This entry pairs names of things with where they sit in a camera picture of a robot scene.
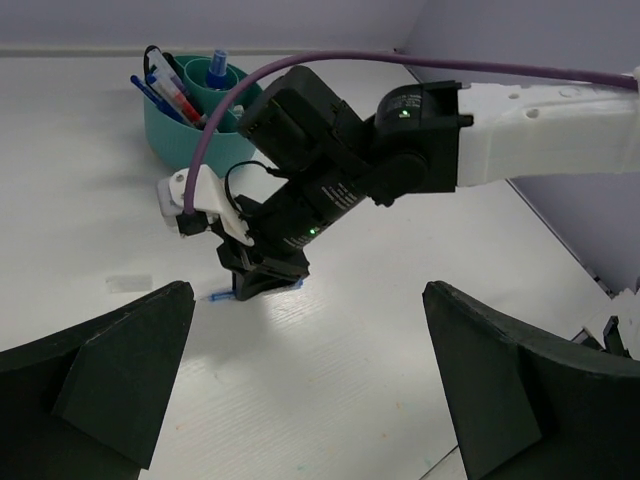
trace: marker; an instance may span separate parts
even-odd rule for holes
[[[189,100],[189,103],[195,105],[195,99],[191,95],[191,92],[182,82],[176,71],[171,67],[171,65],[169,65],[169,62],[167,62],[167,59],[164,58],[164,56],[160,52],[160,49],[156,47],[153,50],[149,50],[146,55],[158,70],[163,72],[171,79],[173,84],[178,87],[178,90],[180,90],[180,92],[182,92],[186,99]]]
[[[167,101],[163,98],[158,98],[156,94],[147,87],[142,80],[138,78],[137,75],[131,75],[130,77],[131,83],[133,83],[138,89],[144,93],[149,100],[153,102],[153,104],[164,113],[166,116],[173,118],[176,122],[184,123],[183,118],[176,112],[171,105],[167,103]]]
[[[181,112],[187,120],[198,128],[202,128],[207,121],[206,115],[200,115],[189,103],[187,98],[176,87],[171,79],[161,71],[147,75],[147,83],[160,93],[169,104]]]
[[[205,78],[207,87],[216,90],[225,90],[227,86],[227,52],[216,50],[211,58],[209,70]]]

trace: gray wall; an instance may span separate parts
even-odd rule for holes
[[[405,49],[430,57],[629,72],[640,65],[639,20],[638,0],[428,0]],[[463,72],[419,74],[465,82],[523,81]],[[515,184],[610,288],[635,286],[640,175],[539,177]]]
[[[5,0],[0,45],[391,49],[424,1]]]

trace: tabletop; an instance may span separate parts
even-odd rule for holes
[[[399,66],[312,68],[363,117],[414,81]],[[186,280],[199,298],[230,285],[214,235],[181,239],[160,216],[155,183],[171,172],[146,144],[128,82],[140,59],[0,69],[0,351],[142,295],[110,293],[113,275]],[[252,168],[233,180],[258,200],[277,185]],[[505,182],[389,209],[365,201],[305,251],[300,290],[198,302],[142,479],[417,480],[456,444],[422,307],[428,281],[564,337],[601,330],[609,304]]]

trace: green container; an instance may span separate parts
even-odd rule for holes
[[[177,56],[175,59],[179,64],[176,73],[182,77],[185,86],[192,93],[196,102],[204,107],[204,113],[211,115],[227,91],[204,88],[203,84],[199,84],[200,80],[204,82],[203,78],[198,77],[194,80],[187,73],[187,66],[190,63],[209,62],[209,59],[193,55]],[[231,75],[227,76],[231,78],[230,83],[233,85],[247,76],[245,72],[232,65],[229,65],[229,70]],[[242,105],[246,109],[261,92],[262,89],[254,84],[241,95],[235,104]],[[205,155],[205,163],[221,178],[233,165],[250,160],[256,151],[253,144],[236,132],[236,123],[237,118],[228,110],[211,142],[209,142]],[[144,126],[147,142],[164,163],[174,170],[181,170],[189,166],[196,145],[202,136],[202,130],[188,127],[169,118],[160,112],[147,97],[144,97]]]

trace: purple cable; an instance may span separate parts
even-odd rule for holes
[[[525,77],[552,78],[557,80],[569,80],[575,82],[587,82],[598,85],[608,85],[612,87],[637,90],[638,83],[634,77],[616,75],[610,73],[598,73],[584,70],[569,70],[565,68],[533,67],[526,65],[512,65],[508,63],[487,63],[487,62],[466,62],[457,60],[430,60],[423,57],[411,55],[400,55],[396,53],[362,52],[359,50],[327,50],[323,52],[308,52],[292,55],[287,58],[277,60],[273,63],[259,68],[255,72],[247,75],[235,87],[229,90],[216,109],[211,114],[211,118],[204,128],[202,137],[196,146],[184,194],[184,212],[193,214],[193,200],[196,190],[196,180],[200,166],[204,161],[204,154],[207,151],[211,137],[215,129],[222,120],[227,109],[233,101],[253,83],[267,75],[271,75],[283,68],[292,67],[301,63],[315,62],[318,60],[370,60],[375,62],[396,63],[401,65],[413,65],[417,67],[440,68],[448,70],[464,70],[486,73],[500,73],[508,75],[520,75]]]

